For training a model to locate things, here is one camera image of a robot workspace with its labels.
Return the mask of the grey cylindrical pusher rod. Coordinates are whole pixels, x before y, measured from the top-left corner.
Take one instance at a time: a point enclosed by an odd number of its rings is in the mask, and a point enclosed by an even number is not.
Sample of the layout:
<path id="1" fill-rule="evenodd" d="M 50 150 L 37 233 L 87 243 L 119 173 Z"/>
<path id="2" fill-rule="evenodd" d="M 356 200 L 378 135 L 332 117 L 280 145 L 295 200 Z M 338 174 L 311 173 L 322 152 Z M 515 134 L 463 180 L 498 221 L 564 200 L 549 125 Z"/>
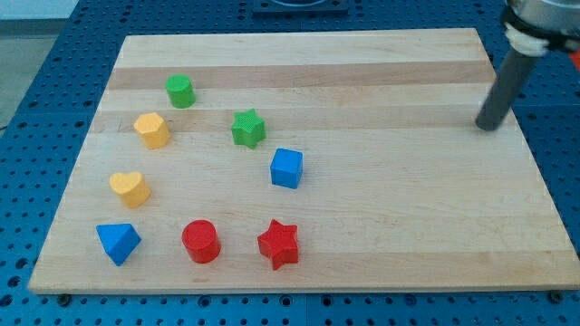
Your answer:
<path id="1" fill-rule="evenodd" d="M 494 131 L 501 126 L 538 61 L 538 57 L 525 55 L 514 48 L 507 52 L 497 78 L 475 119 L 478 128 Z"/>

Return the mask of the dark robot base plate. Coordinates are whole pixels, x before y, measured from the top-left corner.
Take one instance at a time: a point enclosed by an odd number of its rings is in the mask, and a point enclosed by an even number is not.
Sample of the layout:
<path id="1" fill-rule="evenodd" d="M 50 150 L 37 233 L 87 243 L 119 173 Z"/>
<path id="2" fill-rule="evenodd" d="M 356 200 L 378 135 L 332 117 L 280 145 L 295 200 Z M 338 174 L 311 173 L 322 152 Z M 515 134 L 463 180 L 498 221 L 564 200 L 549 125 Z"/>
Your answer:
<path id="1" fill-rule="evenodd" d="M 254 0 L 252 13 L 264 14 L 345 14 L 349 0 Z"/>

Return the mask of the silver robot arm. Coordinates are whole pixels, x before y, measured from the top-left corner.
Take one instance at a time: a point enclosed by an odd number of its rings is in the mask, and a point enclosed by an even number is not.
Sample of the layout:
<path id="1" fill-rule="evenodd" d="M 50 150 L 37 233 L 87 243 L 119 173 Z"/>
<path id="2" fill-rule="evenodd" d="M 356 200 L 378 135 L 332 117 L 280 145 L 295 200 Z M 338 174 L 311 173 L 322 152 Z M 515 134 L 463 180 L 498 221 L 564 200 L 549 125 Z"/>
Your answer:
<path id="1" fill-rule="evenodd" d="M 537 62 L 551 51 L 579 51 L 579 0 L 507 0 L 500 21 L 510 48 L 475 124 L 500 127 Z"/>

